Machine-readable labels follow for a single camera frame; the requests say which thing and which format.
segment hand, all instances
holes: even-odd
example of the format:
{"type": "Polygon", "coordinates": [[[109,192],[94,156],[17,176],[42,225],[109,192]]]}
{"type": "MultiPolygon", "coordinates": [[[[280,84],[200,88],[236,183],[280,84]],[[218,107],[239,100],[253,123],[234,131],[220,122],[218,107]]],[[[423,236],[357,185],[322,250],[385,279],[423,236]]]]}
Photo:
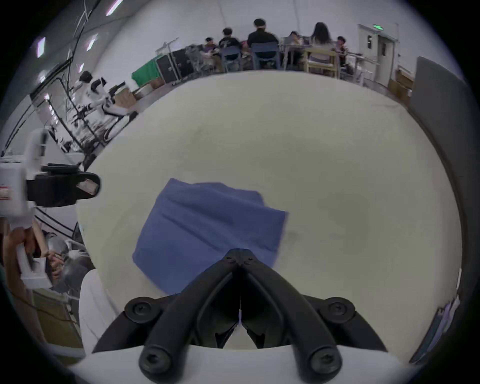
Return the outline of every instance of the hand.
{"type": "Polygon", "coordinates": [[[61,276],[62,272],[62,265],[64,265],[64,261],[62,256],[55,251],[47,251],[42,254],[42,257],[46,257],[50,266],[52,267],[52,277],[54,279],[58,279],[61,276]]]}

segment ceiling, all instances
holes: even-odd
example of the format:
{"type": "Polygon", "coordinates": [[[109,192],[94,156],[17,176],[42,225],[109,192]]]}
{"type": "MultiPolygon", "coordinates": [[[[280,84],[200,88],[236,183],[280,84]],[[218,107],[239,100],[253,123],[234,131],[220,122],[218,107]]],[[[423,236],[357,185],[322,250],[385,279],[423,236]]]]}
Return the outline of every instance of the ceiling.
{"type": "MultiPolygon", "coordinates": [[[[110,41],[120,31],[130,17],[150,0],[124,0],[112,15],[106,16],[108,9],[115,0],[101,0],[91,13],[78,47],[73,57],[70,84],[78,80],[79,68],[93,71],[110,41]],[[92,48],[87,51],[88,42],[97,34],[92,48]]],[[[0,127],[14,111],[23,98],[33,92],[41,83],[41,75],[46,75],[55,66],[65,62],[69,51],[73,51],[85,17],[86,8],[90,12],[97,0],[74,0],[39,34],[38,39],[25,53],[15,76],[5,93],[0,106],[0,127]],[[37,58],[37,42],[45,37],[45,53],[37,58]]]]}

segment white tabletop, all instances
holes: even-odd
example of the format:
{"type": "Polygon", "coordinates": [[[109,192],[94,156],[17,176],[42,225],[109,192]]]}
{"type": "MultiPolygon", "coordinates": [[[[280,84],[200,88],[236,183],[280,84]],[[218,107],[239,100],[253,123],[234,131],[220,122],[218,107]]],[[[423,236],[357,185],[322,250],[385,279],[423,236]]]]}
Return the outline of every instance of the white tabletop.
{"type": "Polygon", "coordinates": [[[461,262],[458,209],[431,143],[395,101],[323,76],[229,73],[188,82],[137,117],[93,163],[77,205],[120,307],[163,293],[132,260],[168,180],[256,190],[289,212],[274,269],[300,293],[351,300],[408,360],[461,262]]]}

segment white wall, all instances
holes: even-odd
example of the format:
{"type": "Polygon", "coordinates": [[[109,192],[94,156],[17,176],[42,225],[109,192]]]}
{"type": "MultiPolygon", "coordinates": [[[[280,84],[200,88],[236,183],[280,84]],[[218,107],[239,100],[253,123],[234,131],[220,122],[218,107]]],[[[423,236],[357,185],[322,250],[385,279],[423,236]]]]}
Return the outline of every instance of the white wall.
{"type": "Polygon", "coordinates": [[[218,41],[226,26],[244,40],[258,17],[279,37],[292,30],[311,35],[317,22],[325,22],[332,37],[344,36],[354,52],[358,24],[379,24],[400,40],[398,64],[415,72],[417,57],[423,56],[463,77],[440,38],[399,0],[152,0],[112,40],[94,74],[104,76],[109,86],[126,81],[136,88],[131,73],[152,59],[165,41],[179,37],[180,47],[201,44],[208,36],[218,41]]]}

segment blue cloth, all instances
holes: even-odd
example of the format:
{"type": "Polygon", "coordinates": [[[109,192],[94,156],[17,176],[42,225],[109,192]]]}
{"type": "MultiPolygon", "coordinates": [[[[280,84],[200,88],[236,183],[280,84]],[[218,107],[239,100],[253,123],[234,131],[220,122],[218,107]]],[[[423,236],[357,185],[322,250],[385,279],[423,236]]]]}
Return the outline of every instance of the blue cloth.
{"type": "Polygon", "coordinates": [[[286,212],[255,191],[170,179],[140,233],[133,261],[169,295],[181,292],[229,250],[251,250],[273,266],[286,212]]]}

